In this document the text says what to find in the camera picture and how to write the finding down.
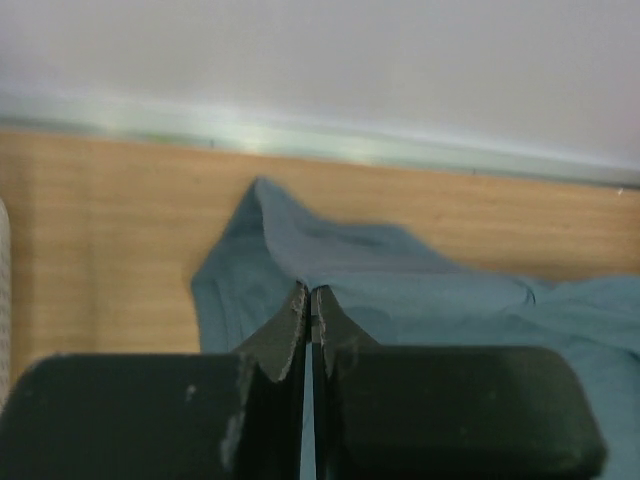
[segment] black object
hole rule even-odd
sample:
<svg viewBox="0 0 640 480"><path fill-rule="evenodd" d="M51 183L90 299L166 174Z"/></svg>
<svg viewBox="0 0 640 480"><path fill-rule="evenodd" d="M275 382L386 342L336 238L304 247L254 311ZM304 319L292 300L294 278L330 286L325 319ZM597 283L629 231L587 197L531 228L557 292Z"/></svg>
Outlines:
<svg viewBox="0 0 640 480"><path fill-rule="evenodd" d="M34 365L0 417L0 480L297 479L308 341L319 480L577 480L603 468L557 354L381 346L328 287L298 284L230 354Z"/></svg>

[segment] baseboard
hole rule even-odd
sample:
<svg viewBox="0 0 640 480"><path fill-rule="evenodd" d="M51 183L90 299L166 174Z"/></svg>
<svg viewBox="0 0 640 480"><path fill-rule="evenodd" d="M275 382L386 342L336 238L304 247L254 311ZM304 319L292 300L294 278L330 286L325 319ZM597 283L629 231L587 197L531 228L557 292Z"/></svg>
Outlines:
<svg viewBox="0 0 640 480"><path fill-rule="evenodd" d="M371 165L640 186L640 169L136 102L33 97L0 90L0 125Z"/></svg>

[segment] white wall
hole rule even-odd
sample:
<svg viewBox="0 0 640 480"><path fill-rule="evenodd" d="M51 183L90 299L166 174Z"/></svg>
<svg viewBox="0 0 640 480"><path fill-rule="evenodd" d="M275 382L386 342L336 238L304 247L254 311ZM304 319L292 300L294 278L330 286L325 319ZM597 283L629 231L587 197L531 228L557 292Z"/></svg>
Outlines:
<svg viewBox="0 0 640 480"><path fill-rule="evenodd" d="M1 0L23 96L640 171L640 1Z"/></svg>

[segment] wooden surface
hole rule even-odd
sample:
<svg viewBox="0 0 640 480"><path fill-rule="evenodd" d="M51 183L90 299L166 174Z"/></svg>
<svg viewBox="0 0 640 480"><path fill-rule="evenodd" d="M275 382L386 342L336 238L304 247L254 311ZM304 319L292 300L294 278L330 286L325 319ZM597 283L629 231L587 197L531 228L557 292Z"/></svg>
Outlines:
<svg viewBox="0 0 640 480"><path fill-rule="evenodd" d="M189 279L256 175L331 218L406 225L471 265L640 272L637 192L4 132L14 379L53 352L196 351Z"/></svg>

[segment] blue towel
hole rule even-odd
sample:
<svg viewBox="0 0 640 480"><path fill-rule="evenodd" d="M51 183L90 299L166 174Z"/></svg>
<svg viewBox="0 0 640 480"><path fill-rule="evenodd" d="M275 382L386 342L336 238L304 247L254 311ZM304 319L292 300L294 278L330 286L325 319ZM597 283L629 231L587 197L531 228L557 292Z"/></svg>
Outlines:
<svg viewBox="0 0 640 480"><path fill-rule="evenodd" d="M609 447L602 478L640 478L640 277L550 283L458 265L393 225L341 225L258 179L192 282L203 352L227 352L295 280L330 285L382 344L539 345L580 377ZM303 480L315 478L311 375Z"/></svg>

